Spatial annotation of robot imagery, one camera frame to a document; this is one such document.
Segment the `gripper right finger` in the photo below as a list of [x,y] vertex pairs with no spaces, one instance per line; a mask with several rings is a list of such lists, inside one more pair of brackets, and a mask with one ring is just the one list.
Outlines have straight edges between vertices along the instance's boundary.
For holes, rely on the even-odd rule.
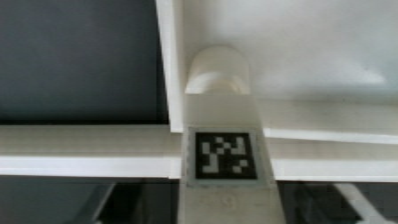
[[354,184],[326,185],[322,211],[331,224],[389,224]]

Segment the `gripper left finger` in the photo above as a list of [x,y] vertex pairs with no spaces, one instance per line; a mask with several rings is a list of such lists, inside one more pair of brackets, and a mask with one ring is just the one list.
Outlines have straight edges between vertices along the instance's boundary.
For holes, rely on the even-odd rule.
[[139,185],[102,184],[79,213],[79,224],[132,224],[141,193]]

